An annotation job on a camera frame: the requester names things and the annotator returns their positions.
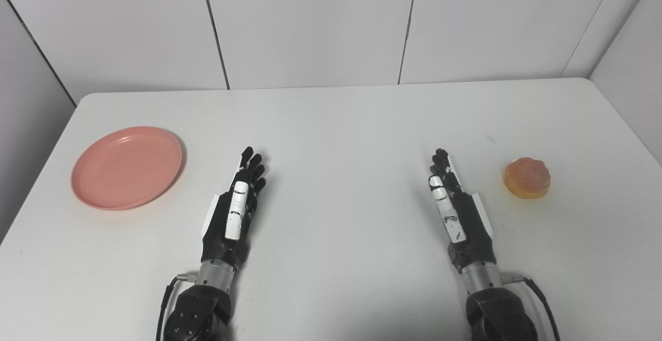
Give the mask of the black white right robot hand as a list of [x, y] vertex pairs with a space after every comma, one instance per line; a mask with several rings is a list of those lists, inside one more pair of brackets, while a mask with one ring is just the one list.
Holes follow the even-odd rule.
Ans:
[[430, 171], [428, 186], [450, 239], [448, 254], [455, 270], [463, 273], [472, 264], [495, 264], [492, 235], [477, 195], [465, 192], [446, 150], [435, 151]]

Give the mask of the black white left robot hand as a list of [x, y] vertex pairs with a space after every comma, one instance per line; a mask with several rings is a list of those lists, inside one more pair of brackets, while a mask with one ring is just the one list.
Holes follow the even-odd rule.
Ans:
[[218, 196], [202, 239], [201, 262], [223, 261], [242, 266], [250, 253], [248, 235], [258, 207], [258, 197], [266, 185], [263, 157], [246, 147], [239, 160], [229, 190]]

